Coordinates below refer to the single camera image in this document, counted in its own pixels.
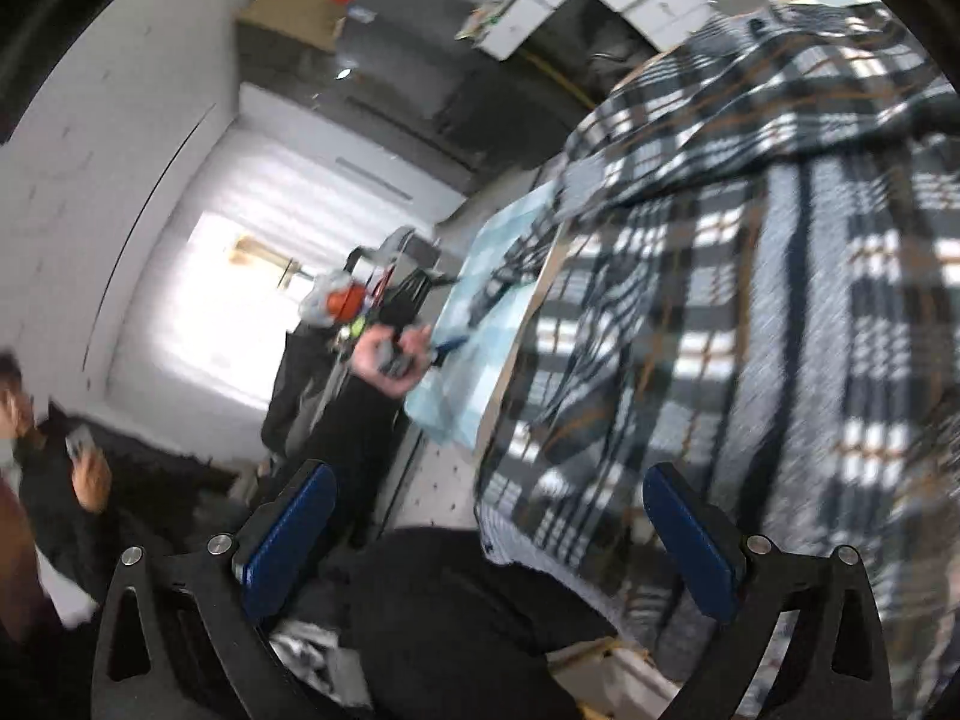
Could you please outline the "person's left hand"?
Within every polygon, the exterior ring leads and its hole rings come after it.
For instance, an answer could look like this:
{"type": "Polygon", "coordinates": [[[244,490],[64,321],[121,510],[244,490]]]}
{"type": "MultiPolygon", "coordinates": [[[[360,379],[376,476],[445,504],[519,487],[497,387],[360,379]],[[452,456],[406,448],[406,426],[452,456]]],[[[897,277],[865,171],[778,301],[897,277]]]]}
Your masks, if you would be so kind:
{"type": "Polygon", "coordinates": [[[431,364],[431,327],[417,325],[397,333],[389,325],[370,325],[353,348],[353,374],[381,394],[402,398],[423,379],[431,364]]]}

